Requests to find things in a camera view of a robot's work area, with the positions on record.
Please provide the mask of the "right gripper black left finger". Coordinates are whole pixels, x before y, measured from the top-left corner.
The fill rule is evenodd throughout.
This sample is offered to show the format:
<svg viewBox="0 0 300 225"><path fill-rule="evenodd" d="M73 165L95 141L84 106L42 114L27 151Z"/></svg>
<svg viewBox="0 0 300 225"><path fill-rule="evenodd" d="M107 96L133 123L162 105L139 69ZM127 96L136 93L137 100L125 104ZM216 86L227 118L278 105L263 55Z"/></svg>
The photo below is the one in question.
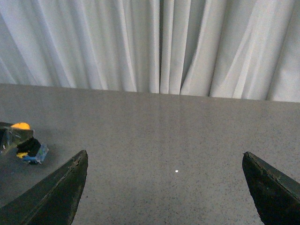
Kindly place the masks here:
<svg viewBox="0 0 300 225"><path fill-rule="evenodd" d="M72 224L86 183L82 150L35 186L0 209L2 225Z"/></svg>

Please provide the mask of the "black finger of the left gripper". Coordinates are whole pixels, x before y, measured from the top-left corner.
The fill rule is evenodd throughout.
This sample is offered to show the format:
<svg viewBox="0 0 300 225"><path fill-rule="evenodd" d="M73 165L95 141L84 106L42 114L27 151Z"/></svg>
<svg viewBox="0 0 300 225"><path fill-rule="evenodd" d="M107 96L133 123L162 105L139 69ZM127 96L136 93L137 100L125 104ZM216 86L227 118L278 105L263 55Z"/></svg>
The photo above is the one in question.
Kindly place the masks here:
<svg viewBox="0 0 300 225"><path fill-rule="evenodd" d="M0 152L7 153L33 137L34 131L25 122L0 123Z"/></svg>

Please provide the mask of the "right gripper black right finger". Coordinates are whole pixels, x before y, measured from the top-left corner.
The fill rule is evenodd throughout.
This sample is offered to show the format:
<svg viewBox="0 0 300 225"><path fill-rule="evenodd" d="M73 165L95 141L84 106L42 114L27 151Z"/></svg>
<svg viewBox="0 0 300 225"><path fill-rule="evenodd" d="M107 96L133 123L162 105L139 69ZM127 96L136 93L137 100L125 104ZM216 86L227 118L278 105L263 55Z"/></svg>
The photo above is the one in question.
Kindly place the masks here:
<svg viewBox="0 0 300 225"><path fill-rule="evenodd" d="M300 223L300 184L297 181L251 152L244 153L242 169L265 225Z"/></svg>

